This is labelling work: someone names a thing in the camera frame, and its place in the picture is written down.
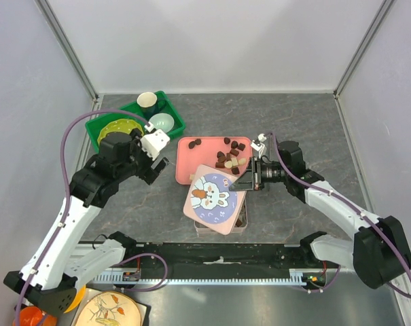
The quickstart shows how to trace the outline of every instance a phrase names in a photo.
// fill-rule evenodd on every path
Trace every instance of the pink tray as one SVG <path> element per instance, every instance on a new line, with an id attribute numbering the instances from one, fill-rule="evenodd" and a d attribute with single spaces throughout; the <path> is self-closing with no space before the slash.
<path id="1" fill-rule="evenodd" d="M 239 166 L 240 174 L 246 171 L 249 163 L 249 158 L 252 156 L 251 140 L 247 137 L 228 137 L 232 141 L 242 143 L 246 145 L 244 151 L 239 151 L 237 160 L 245 158 L 247 162 L 243 166 Z M 195 139 L 200 139 L 202 144 L 195 146 L 193 149 L 189 148 L 189 143 Z M 224 137 L 184 137 L 178 142 L 178 154 L 177 154 L 177 170 L 175 173 L 175 179 L 182 185 L 189 185 L 190 175 L 194 175 L 198 166 L 201 164 L 215 168 L 217 162 L 217 152 L 222 151 L 228 153 L 231 150 L 231 143 L 226 145 L 224 143 Z M 222 169 L 225 173 L 231 174 L 231 170 Z"/>

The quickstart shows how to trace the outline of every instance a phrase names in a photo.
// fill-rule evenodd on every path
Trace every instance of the orange cup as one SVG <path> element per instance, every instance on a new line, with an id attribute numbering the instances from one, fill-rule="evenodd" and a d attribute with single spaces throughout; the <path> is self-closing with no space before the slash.
<path id="1" fill-rule="evenodd" d="M 44 313 L 35 306 L 29 306 L 20 311 L 20 326 L 37 326 L 42 320 Z M 56 326 L 57 318 L 48 316 L 43 322 L 43 326 Z"/>

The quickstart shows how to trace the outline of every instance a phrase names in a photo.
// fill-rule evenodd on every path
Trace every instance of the brown candy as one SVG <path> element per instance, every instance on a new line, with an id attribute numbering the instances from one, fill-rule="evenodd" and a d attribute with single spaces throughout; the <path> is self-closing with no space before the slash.
<path id="1" fill-rule="evenodd" d="M 231 153 L 233 156 L 238 156 L 240 152 L 237 151 L 235 148 L 233 148 L 233 149 L 230 150 L 230 153 Z"/>

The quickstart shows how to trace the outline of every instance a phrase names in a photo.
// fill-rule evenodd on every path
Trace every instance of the white wall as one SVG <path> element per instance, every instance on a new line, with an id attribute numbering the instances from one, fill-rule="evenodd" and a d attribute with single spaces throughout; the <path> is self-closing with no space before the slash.
<path id="1" fill-rule="evenodd" d="M 102 93 L 333 90 L 381 0 L 50 0 Z"/>
<path id="2" fill-rule="evenodd" d="M 39 246 L 60 209 L 63 130 L 91 100 L 35 3 L 0 1 L 0 325 L 18 295 L 3 285 Z M 84 129 L 71 133 L 73 168 Z"/>
<path id="3" fill-rule="evenodd" d="M 376 212 L 411 246 L 411 0 L 395 2 L 342 103 Z"/>

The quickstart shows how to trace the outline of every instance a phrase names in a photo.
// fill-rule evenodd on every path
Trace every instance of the wire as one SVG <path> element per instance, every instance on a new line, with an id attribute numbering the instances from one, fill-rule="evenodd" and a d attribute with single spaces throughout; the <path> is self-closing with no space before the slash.
<path id="1" fill-rule="evenodd" d="M 98 236 L 96 236 L 96 238 L 92 241 L 92 248 L 95 250 L 95 241 L 97 240 L 97 238 L 99 238 L 100 236 L 103 236 L 105 238 L 105 240 L 108 239 L 108 237 L 105 234 L 99 234 Z"/>
<path id="2" fill-rule="evenodd" d="M 314 282 L 312 282 L 311 280 L 308 280 L 309 283 L 311 283 L 312 285 L 314 285 L 315 287 L 318 287 L 319 289 L 322 289 L 324 287 L 322 287 L 321 285 L 317 285 Z"/>
<path id="3" fill-rule="evenodd" d="M 321 273 L 320 277 L 322 277 L 324 274 L 326 274 L 326 271 L 327 271 L 326 261 L 323 260 L 323 272 Z"/>
<path id="4" fill-rule="evenodd" d="M 42 319 L 38 322 L 38 324 L 36 324 L 36 326 L 42 326 L 43 323 L 45 323 L 45 320 L 48 318 L 48 314 L 45 313 L 44 316 L 42 317 Z"/>
<path id="5" fill-rule="evenodd" d="M 293 288 L 295 290 L 308 292 L 308 293 L 321 293 L 322 291 L 326 290 L 328 287 L 330 287 L 332 284 L 335 283 L 335 281 L 337 279 L 337 276 L 340 273 L 340 270 L 341 270 L 341 266 L 338 266 L 338 268 L 336 269 L 336 273 L 334 274 L 334 277 L 332 277 L 332 279 L 330 280 L 330 283 L 328 283 L 327 279 L 326 279 L 325 286 L 322 287 L 321 289 L 314 289 L 314 290 L 309 290 L 308 291 L 308 290 L 304 289 L 303 287 L 293 287 Z"/>
<path id="6" fill-rule="evenodd" d="M 138 255 L 132 256 L 128 259 L 125 259 L 124 261 L 121 261 L 120 263 L 113 265 L 112 267 L 118 267 L 121 265 L 124 265 L 134 259 L 140 259 L 140 257 L 155 257 L 158 258 L 164 265 L 164 275 L 161 279 L 160 282 L 158 282 L 157 284 L 153 285 L 152 287 L 148 287 L 146 289 L 125 289 L 127 291 L 133 291 L 133 292 L 148 292 L 148 291 L 153 291 L 153 290 L 157 290 L 159 288 L 162 287 L 163 283 L 165 282 L 165 280 L 167 279 L 167 274 L 168 274 L 168 267 L 167 267 L 167 263 L 166 261 L 163 259 L 163 257 L 157 255 L 156 253 L 140 253 Z"/>
<path id="7" fill-rule="evenodd" d="M 273 140 L 273 147 L 274 150 L 276 151 L 276 155 L 278 157 L 278 161 L 279 163 L 281 163 L 282 168 L 284 169 L 284 171 L 296 182 L 298 182 L 299 184 L 303 185 L 304 187 L 307 188 L 313 188 L 319 192 L 323 192 L 324 194 L 328 194 L 338 200 L 340 200 L 341 202 L 345 203 L 345 205 L 347 205 L 348 207 L 350 207 L 355 213 L 357 213 L 365 222 L 367 222 L 374 231 L 376 231 L 376 233 L 382 238 L 382 240 L 388 245 L 389 248 L 391 248 L 392 252 L 394 253 L 394 255 L 397 257 L 397 259 L 399 260 L 401 266 L 403 266 L 404 271 L 406 272 L 406 274 L 408 275 L 410 284 L 411 284 L 411 271 L 409 269 L 409 266 L 407 265 L 406 261 L 404 260 L 404 258 L 401 256 L 400 252 L 398 251 L 398 249 L 395 247 L 395 245 L 388 239 L 388 237 L 382 232 L 382 230 L 380 230 L 378 228 L 378 226 L 371 221 L 368 217 L 365 216 L 365 214 L 363 214 L 363 211 L 361 209 L 359 209 L 358 207 L 356 207 L 350 200 L 348 200 L 347 198 L 338 195 L 335 192 L 332 192 L 331 194 L 329 194 L 329 190 L 323 189 L 322 187 L 318 187 L 316 185 L 311 185 L 310 183 L 307 183 L 299 178 L 297 178 L 289 169 L 288 167 L 285 165 L 280 153 L 279 153 L 279 149 L 278 149 L 278 141 L 276 139 L 276 135 L 274 134 L 273 131 L 268 132 L 267 134 L 270 134 L 272 136 L 272 140 Z M 392 288 L 393 290 L 395 290 L 396 292 L 398 292 L 399 294 L 403 295 L 404 297 L 408 297 L 411 299 L 411 293 L 406 293 L 404 291 L 402 291 L 401 289 L 397 288 L 396 286 L 392 285 L 391 283 L 387 283 L 388 286 L 390 288 Z"/>
<path id="8" fill-rule="evenodd" d="M 60 143 L 60 167 L 62 169 L 63 183 L 64 183 L 64 186 L 65 186 L 66 202 L 65 202 L 65 209 L 62 213 L 62 217 L 60 218 L 59 225 L 62 225 L 65 222 L 66 218 L 69 215 L 69 209 L 71 207 L 71 192 L 69 190 L 69 181 L 68 181 L 67 167 L 66 167 L 66 162 L 65 162 L 65 145 L 66 145 L 66 142 L 67 142 L 68 135 L 71 132 L 72 128 L 76 124 L 78 124 L 80 121 L 82 121 L 83 119 L 86 119 L 87 117 L 90 117 L 92 115 L 99 115 L 99 114 L 106 114 L 106 113 L 119 113 L 119 114 L 129 115 L 130 117 L 134 117 L 138 120 L 141 120 L 144 124 L 149 126 L 149 122 L 146 119 L 144 119 L 143 117 L 141 117 L 140 115 L 137 115 L 137 114 L 131 113 L 131 112 L 127 112 L 127 111 L 117 110 L 117 109 L 104 109 L 104 110 L 99 110 L 99 111 L 95 111 L 95 112 L 84 113 L 84 114 L 80 115 L 79 117 L 77 117 L 75 120 L 73 120 L 67 126 L 67 128 L 66 128 L 66 130 L 63 134 L 62 141 Z M 41 255 L 39 256 L 39 258 L 35 262 L 35 265 L 33 266 L 34 271 L 37 271 L 37 269 L 40 267 L 40 265 L 42 263 L 42 260 L 47 255 L 47 252 L 50 250 L 52 244 L 56 240 L 57 235 L 58 235 L 58 233 L 60 232 L 61 229 L 62 229 L 62 227 L 58 226 L 55 229 L 55 231 L 53 232 L 53 235 L 51 235 L 50 239 L 47 242 L 47 245 L 45 246 L 45 248 L 43 248 L 43 250 L 41 252 Z M 21 307 L 21 304 L 24 301 L 24 295 L 25 295 L 27 289 L 29 288 L 31 280 L 33 280 L 33 276 L 34 276 L 34 274 L 29 274 L 26 281 L 24 282 L 24 285 L 22 286 L 22 289 L 21 289 L 21 292 L 20 292 L 20 297 L 18 298 L 17 307 Z M 16 326 L 20 326 L 20 311 L 19 311 L 19 309 L 16 309 L 16 311 L 15 311 L 15 323 L 16 323 Z"/>

